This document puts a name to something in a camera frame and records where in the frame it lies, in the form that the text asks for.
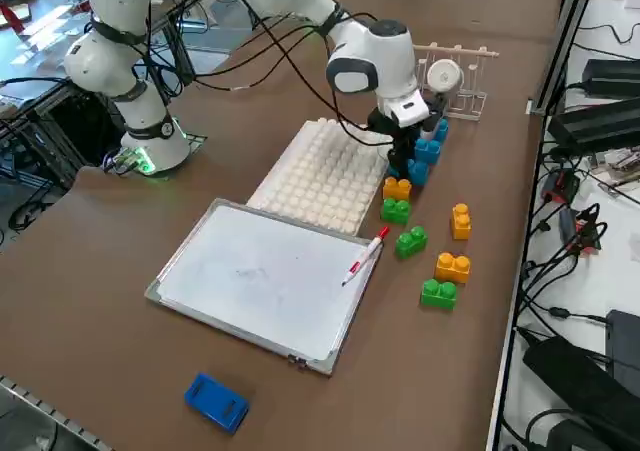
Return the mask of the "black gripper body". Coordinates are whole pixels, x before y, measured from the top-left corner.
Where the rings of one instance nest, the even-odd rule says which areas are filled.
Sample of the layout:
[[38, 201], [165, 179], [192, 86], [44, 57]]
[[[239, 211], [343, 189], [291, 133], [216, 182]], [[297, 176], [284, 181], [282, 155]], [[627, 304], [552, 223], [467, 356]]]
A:
[[[428, 99], [426, 103], [430, 109], [429, 116], [425, 120], [411, 126], [420, 126], [422, 128], [422, 138], [430, 140], [433, 138], [439, 122], [444, 116], [446, 101], [443, 100], [441, 96], [435, 96]], [[398, 134], [406, 135], [405, 129], [408, 128], [401, 128], [392, 118], [382, 114], [378, 108], [375, 108], [369, 114], [367, 127], [374, 133], [390, 136], [392, 139]]]

